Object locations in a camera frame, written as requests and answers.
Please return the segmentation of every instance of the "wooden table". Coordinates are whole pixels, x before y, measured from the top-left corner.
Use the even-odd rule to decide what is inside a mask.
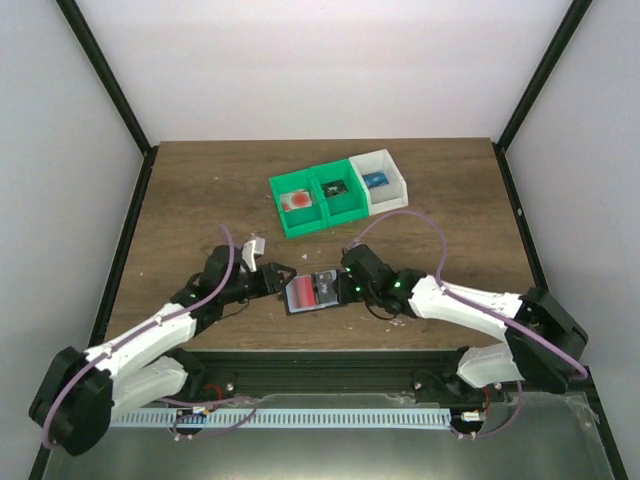
[[[533,285],[504,184],[488,139],[175,142],[160,146],[107,339],[148,318],[201,271],[228,225],[237,243],[267,240],[266,261],[310,273],[337,268],[340,250],[365,219],[287,240],[269,177],[388,148],[407,181],[410,208],[444,230],[443,278],[474,288],[524,292]],[[441,248],[423,221],[400,215],[366,243],[394,268],[433,272]],[[489,337],[437,320],[374,318],[363,305],[287,316],[276,298],[251,302],[188,343],[211,349],[424,349],[484,346]]]

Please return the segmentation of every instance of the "black metal frame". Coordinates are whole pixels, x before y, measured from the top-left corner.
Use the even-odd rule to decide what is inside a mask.
[[[548,289],[526,216],[513,182],[506,151],[524,122],[536,98],[551,75],[562,52],[580,24],[592,0],[573,0],[520,99],[494,151],[509,202],[514,212],[529,266],[537,287]],[[111,271],[90,337],[90,346],[100,344],[109,323],[120,280],[133,239],[142,202],[151,178],[158,147],[151,147],[107,60],[75,0],[56,0],[80,45],[100,77],[131,136],[144,155],[138,181],[120,236]],[[224,371],[236,380],[236,392],[263,395],[286,392],[372,392],[411,390],[416,372],[425,368],[440,371],[455,351],[425,352],[200,352],[199,358],[215,371]],[[620,454],[591,379],[577,388],[587,395],[591,408],[600,417],[598,431],[617,479],[626,479]],[[30,479],[44,475],[49,451],[40,448]]]

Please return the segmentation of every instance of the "green tray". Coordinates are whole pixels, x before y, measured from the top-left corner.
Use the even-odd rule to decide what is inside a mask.
[[[322,185],[336,180],[345,183],[347,192],[325,197]],[[349,159],[272,177],[269,183],[287,238],[369,216],[366,193]],[[307,208],[285,212],[280,203],[280,195],[299,189],[309,192],[313,204]]]

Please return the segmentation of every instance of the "white wall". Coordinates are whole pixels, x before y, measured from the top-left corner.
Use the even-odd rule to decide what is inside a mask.
[[[80,0],[152,142],[497,140],[569,0]]]
[[[86,346],[141,156],[55,2],[0,2],[0,45],[0,476],[21,479],[29,404]]]
[[[552,292],[640,478],[640,3],[593,2],[509,149]]]

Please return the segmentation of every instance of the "white box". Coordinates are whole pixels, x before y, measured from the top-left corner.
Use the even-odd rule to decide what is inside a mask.
[[[378,213],[409,205],[407,182],[402,178],[400,170],[396,167],[388,150],[356,155],[355,157],[350,157],[349,160],[358,174],[358,179],[367,195],[369,215],[377,215]],[[362,176],[375,172],[384,172],[389,184],[369,189]]]

